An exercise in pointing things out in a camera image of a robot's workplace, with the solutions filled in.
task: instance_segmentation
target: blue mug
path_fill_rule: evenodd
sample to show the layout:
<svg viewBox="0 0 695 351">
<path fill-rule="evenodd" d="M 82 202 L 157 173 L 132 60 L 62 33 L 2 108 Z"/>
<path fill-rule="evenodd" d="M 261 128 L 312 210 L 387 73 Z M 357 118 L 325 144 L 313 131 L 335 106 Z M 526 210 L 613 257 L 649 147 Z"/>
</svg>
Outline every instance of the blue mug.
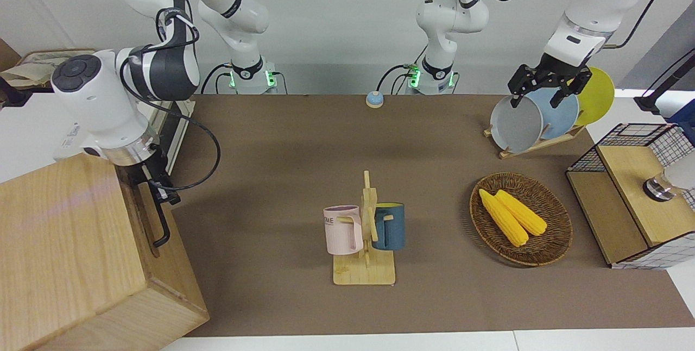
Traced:
<svg viewBox="0 0 695 351">
<path fill-rule="evenodd" d="M 397 251 L 405 247 L 405 206 L 403 203 L 377 203 L 374 215 L 378 241 L 372 247 Z"/>
</svg>

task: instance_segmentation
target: woven basket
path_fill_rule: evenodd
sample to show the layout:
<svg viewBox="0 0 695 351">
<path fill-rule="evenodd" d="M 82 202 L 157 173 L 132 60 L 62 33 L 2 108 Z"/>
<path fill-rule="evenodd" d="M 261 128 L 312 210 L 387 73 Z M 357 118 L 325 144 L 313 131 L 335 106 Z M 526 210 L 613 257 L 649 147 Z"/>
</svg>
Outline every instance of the woven basket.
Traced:
<svg viewBox="0 0 695 351">
<path fill-rule="evenodd" d="M 478 193 L 484 189 L 494 195 L 497 190 L 506 190 L 518 198 L 548 223 L 542 235 L 529 235 L 521 247 L 504 237 L 490 214 L 482 205 Z M 538 181 L 518 173 L 495 173 L 480 180 L 471 195 L 471 219 L 482 240 L 501 257 L 517 264 L 538 267 L 561 259 L 572 244 L 572 224 L 569 214 L 553 193 Z"/>
</svg>

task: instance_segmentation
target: yellow corn cob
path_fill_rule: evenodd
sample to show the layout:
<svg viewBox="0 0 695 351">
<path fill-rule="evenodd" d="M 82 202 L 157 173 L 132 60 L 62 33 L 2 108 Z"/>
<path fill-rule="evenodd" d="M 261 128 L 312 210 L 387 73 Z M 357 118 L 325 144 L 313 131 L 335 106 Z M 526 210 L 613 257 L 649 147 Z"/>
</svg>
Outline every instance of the yellow corn cob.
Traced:
<svg viewBox="0 0 695 351">
<path fill-rule="evenodd" d="M 539 217 L 533 210 L 526 207 L 524 203 L 519 202 L 517 198 L 508 192 L 499 190 L 495 197 L 514 215 L 519 224 L 532 235 L 541 235 L 548 229 L 548 224 L 546 224 L 543 218 Z"/>
<path fill-rule="evenodd" d="M 519 225 L 514 215 L 502 203 L 486 190 L 479 190 L 482 205 L 490 213 L 492 219 L 515 247 L 521 247 L 528 241 L 528 233 Z"/>
</svg>

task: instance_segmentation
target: mug handle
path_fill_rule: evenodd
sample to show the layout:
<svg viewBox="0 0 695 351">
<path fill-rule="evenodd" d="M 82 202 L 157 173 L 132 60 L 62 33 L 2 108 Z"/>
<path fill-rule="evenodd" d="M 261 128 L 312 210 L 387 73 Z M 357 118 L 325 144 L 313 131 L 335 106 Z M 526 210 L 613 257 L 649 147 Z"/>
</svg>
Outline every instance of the mug handle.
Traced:
<svg viewBox="0 0 695 351">
<path fill-rule="evenodd" d="M 355 250 L 357 249 L 357 238 L 359 234 L 359 238 L 362 238 L 362 232 L 360 233 L 357 232 L 357 220 L 355 219 L 356 217 L 353 215 L 347 215 L 347 217 L 337 217 L 337 220 L 339 222 L 343 222 L 346 224 L 352 223 L 352 244 L 350 244 L 350 249 Z"/>
<path fill-rule="evenodd" d="M 392 221 L 394 220 L 393 215 L 385 215 L 384 216 L 384 246 L 388 247 L 389 246 L 389 230 L 390 229 L 390 222 L 387 221 Z"/>
</svg>

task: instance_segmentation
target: brown tablecloth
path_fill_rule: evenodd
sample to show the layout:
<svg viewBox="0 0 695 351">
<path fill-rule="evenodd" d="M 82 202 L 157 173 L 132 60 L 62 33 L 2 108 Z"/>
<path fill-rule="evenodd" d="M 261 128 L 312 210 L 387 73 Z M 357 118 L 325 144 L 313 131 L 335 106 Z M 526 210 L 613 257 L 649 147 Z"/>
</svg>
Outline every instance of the brown tablecloth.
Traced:
<svg viewBox="0 0 695 351">
<path fill-rule="evenodd" d="M 683 327 L 695 321 L 667 272 L 608 269 L 564 171 L 573 141 L 509 160 L 482 136 L 499 96 L 199 96 L 194 116 L 223 159 L 174 210 L 211 320 L 191 336 Z M 176 183 L 203 176 L 209 138 L 189 126 Z M 406 206 L 395 286 L 335 286 L 322 209 L 358 204 L 362 171 Z M 523 269 L 476 242 L 469 196 L 497 171 L 536 178 L 567 207 L 574 242 Z"/>
</svg>

